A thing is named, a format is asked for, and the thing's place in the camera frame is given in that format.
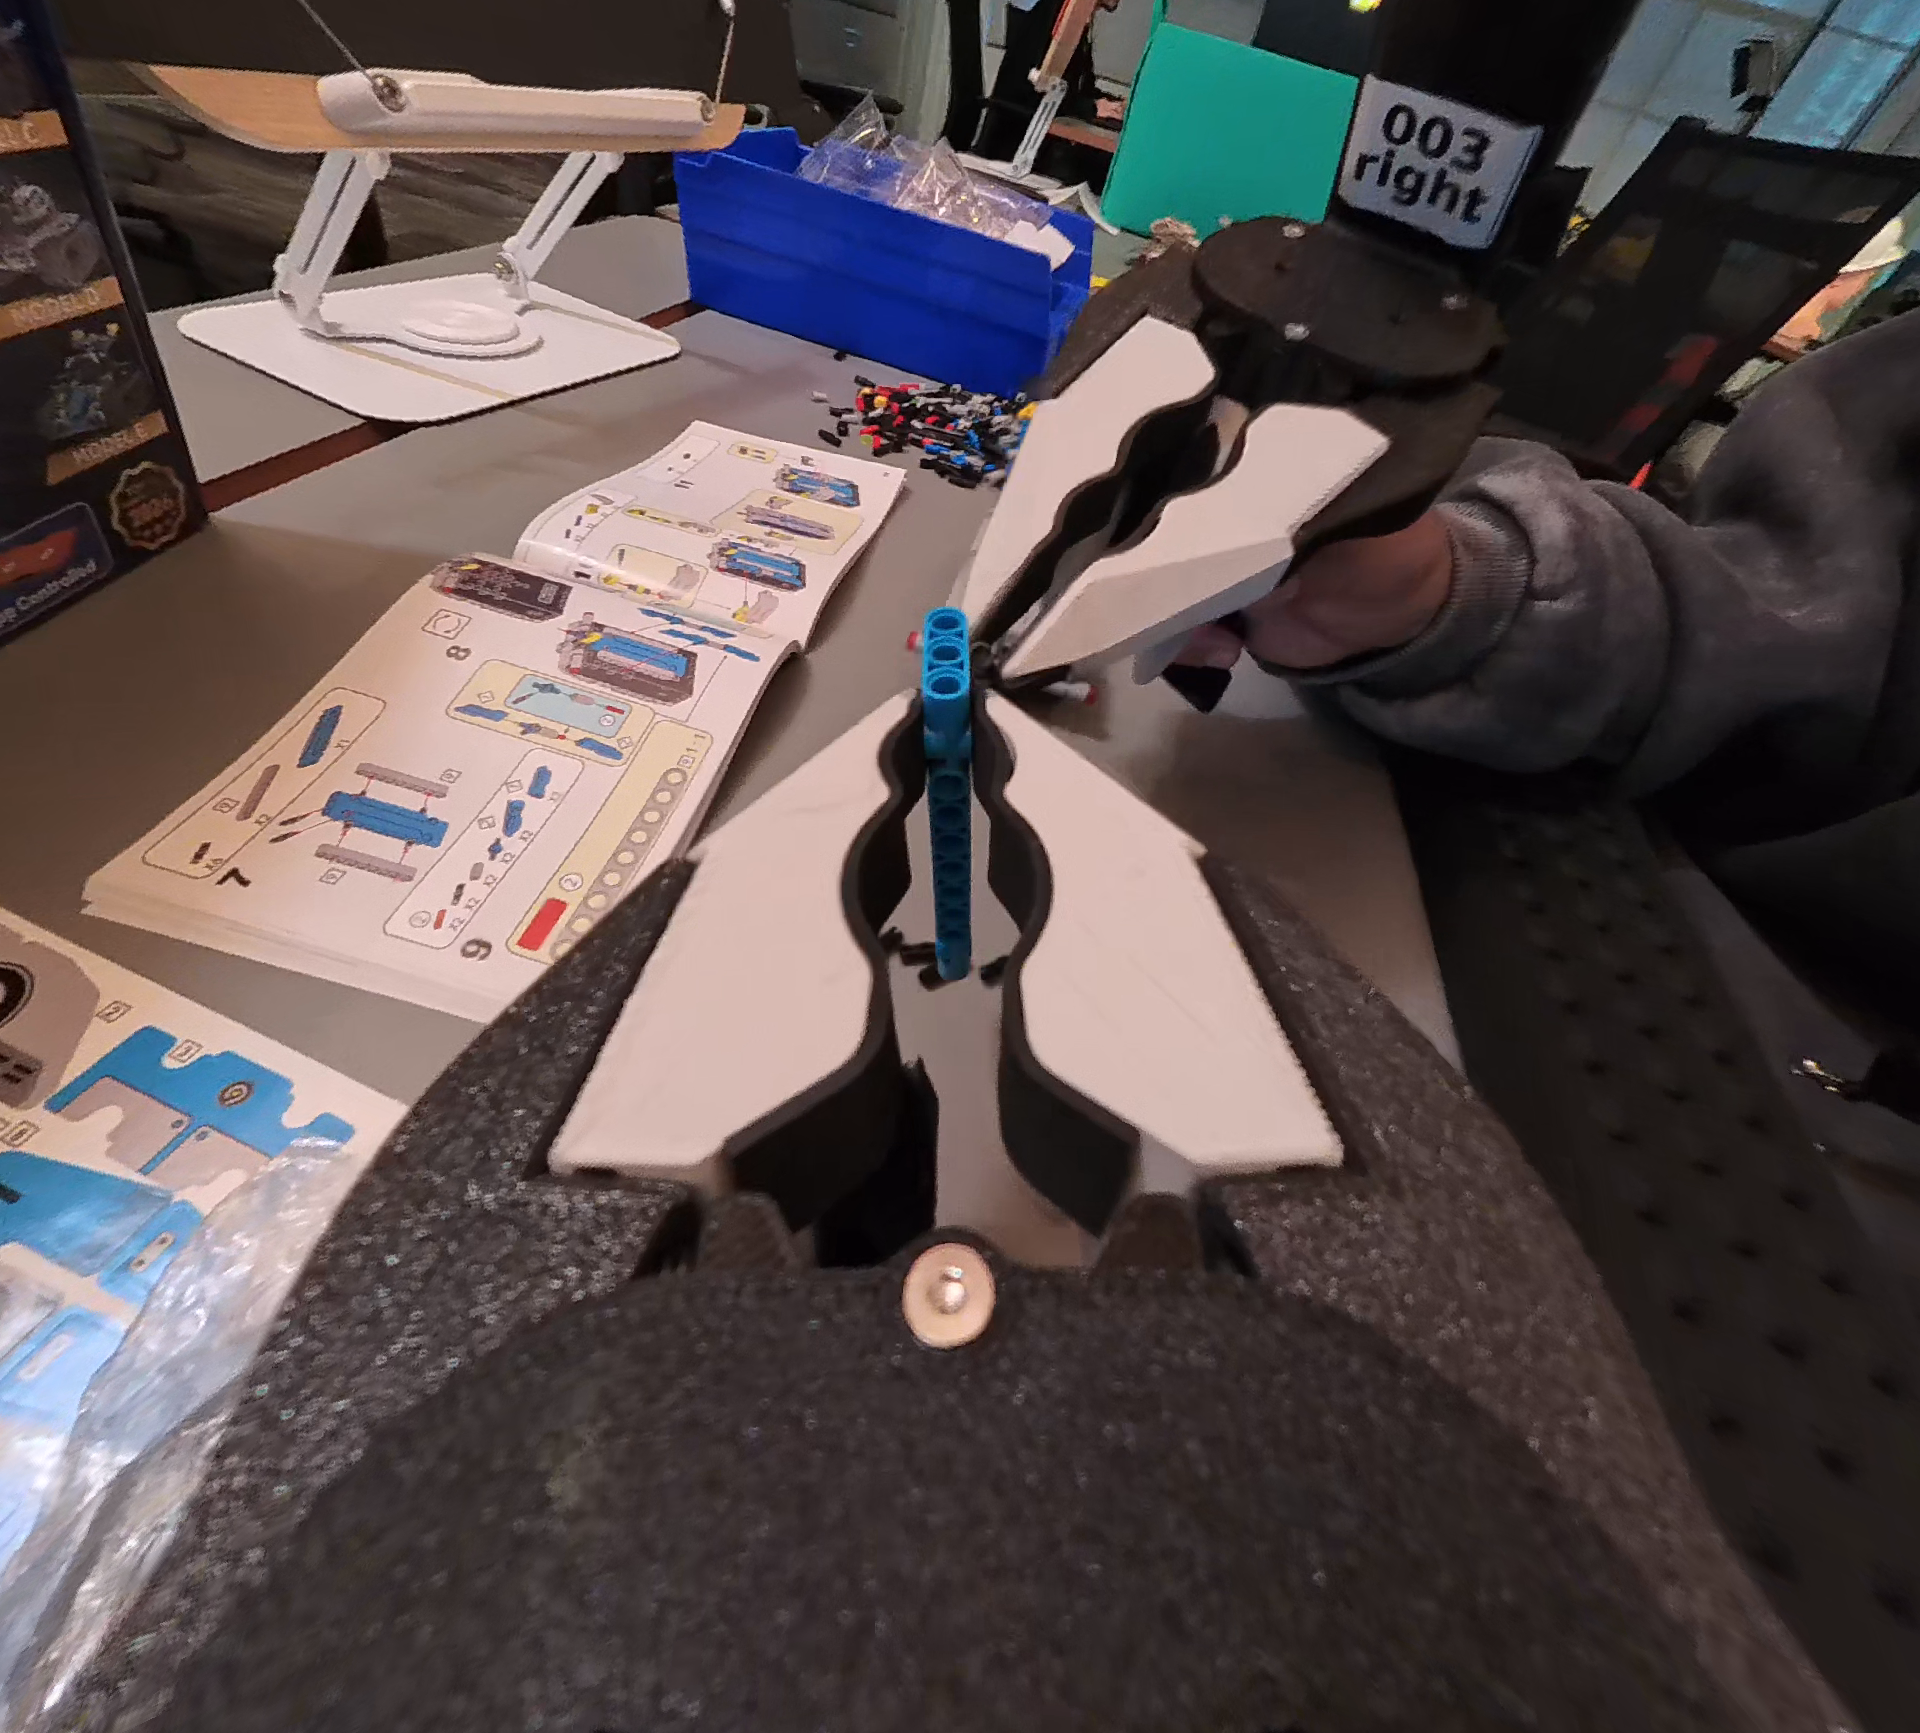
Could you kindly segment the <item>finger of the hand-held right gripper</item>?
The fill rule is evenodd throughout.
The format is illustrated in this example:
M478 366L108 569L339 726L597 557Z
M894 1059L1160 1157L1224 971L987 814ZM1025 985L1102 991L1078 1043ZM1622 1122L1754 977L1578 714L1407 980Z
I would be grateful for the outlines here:
M1346 409L1276 403L1245 425L1235 464L1165 498L1139 537L1073 576L1002 656L1004 682L1144 653L1244 610L1292 561L1306 520L1366 474L1388 434Z
M1195 423L1215 378L1191 329L1144 316L1038 401L956 592L972 640L1000 640L1071 549L1111 530L1134 452Z

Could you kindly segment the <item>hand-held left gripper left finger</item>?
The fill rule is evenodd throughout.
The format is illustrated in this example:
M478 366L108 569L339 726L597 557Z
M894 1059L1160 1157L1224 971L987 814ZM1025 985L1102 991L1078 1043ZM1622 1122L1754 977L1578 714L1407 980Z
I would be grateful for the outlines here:
M862 1186L903 1100L879 943L909 883L915 696L895 691L694 848L548 1154L685 1186Z

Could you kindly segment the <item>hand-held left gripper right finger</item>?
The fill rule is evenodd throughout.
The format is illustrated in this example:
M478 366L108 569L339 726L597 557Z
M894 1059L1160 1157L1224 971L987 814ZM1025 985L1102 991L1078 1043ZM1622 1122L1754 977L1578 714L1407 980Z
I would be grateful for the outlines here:
M972 726L987 884L1018 929L1000 1137L1027 1182L1337 1167L1342 1140L1204 848L1000 693Z

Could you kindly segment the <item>blue perforated building beam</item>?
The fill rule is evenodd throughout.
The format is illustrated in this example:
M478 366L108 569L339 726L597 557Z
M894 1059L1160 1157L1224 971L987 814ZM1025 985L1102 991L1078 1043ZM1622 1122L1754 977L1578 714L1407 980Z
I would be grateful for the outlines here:
M972 786L972 634L953 606L925 612L921 624L924 803L931 896L931 974L940 982L972 968L973 786Z

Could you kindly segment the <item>person's right hand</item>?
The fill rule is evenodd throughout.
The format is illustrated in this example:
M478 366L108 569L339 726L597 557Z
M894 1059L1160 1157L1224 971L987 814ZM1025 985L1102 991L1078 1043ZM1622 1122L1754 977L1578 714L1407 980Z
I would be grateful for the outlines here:
M1242 646L1280 670L1321 670L1415 640L1447 604L1447 520L1425 512L1380 535L1337 540L1287 569L1242 613Z

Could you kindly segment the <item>pile of small building pieces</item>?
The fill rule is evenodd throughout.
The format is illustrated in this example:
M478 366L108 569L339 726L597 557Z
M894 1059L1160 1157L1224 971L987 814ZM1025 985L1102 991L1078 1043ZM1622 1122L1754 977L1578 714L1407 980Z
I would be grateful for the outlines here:
M1000 488L1012 472L1035 403L950 382L855 375L851 399L825 403L818 435L832 449L911 457L961 488Z

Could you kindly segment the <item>blue plastic bin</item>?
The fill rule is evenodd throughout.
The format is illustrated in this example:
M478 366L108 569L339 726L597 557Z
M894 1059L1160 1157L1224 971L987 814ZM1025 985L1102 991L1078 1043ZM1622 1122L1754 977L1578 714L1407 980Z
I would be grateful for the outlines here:
M1027 390L1089 296L1091 219L1053 210L1063 266L806 181L790 127L678 152L688 291L720 313L972 387Z

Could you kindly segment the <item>pile of clear plastic bags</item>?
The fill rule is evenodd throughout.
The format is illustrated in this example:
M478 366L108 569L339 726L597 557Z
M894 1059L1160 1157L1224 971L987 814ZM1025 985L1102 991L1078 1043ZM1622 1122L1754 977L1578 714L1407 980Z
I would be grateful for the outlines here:
M894 134L875 103L858 97L825 138L806 149L795 174L864 199L915 211L941 224L1004 237L1042 253L1057 270L1073 243L1052 224L1052 207L1014 183L968 169L951 146Z

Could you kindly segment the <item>open instruction booklet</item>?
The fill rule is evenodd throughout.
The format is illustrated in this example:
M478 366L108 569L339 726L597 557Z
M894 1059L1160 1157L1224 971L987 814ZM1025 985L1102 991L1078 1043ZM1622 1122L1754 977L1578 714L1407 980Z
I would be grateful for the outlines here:
M695 831L902 483L691 421L431 567L83 908L495 1017Z

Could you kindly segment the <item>black mesh office chair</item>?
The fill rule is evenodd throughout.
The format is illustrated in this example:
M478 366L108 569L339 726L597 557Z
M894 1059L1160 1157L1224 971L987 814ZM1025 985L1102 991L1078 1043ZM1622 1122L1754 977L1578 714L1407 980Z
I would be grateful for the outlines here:
M1675 121L1505 310L1488 431L1635 477L1915 188L1913 156Z

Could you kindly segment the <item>black dotted mat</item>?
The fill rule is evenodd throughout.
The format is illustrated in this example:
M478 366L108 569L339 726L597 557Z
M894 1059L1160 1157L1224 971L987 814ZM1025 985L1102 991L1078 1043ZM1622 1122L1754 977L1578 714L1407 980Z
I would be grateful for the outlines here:
M1917 1375L1639 814L1388 752L1461 1064L1593 1258L1722 1530L1865 1729L1917 1724Z

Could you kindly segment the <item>blue sticker sheet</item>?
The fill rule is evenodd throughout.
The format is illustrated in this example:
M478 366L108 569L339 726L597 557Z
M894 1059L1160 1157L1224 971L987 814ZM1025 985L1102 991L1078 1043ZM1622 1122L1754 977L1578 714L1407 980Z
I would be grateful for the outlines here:
M369 1157L402 1105L11 912L2 992L10 1564L86 1388L208 1217L300 1143Z

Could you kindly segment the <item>clear bubble wrap bag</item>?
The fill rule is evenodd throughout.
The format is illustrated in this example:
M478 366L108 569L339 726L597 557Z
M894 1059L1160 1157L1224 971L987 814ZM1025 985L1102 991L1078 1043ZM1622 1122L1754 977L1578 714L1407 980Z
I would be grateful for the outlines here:
M2 1724L46 1729L173 1541L281 1300L368 1167L301 1143L157 1279L67 1434L4 1434Z

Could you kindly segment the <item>white wooden-top laptop stand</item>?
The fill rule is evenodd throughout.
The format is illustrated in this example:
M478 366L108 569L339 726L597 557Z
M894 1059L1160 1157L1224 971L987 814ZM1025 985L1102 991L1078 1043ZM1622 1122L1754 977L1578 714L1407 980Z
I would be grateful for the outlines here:
M307 0L343 67L331 73L136 63L163 97L210 129L283 153L318 153L270 281L189 336L259 371L333 395L348 356L481 399L513 401L633 370L674 354L661 331L578 299L539 299L538 275L597 183L624 156L723 147L746 125L725 99L735 0L716 0L725 38L712 88L555 88L484 82L465 72L369 66ZM364 286L325 296L346 242L396 153L562 153L532 210L485 273Z

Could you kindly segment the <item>dark blue toy set box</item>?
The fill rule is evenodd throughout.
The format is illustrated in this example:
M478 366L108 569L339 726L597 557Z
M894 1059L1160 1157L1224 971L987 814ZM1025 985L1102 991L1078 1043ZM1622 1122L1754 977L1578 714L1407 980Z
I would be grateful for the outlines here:
M208 517L46 0L2 0L2 637Z

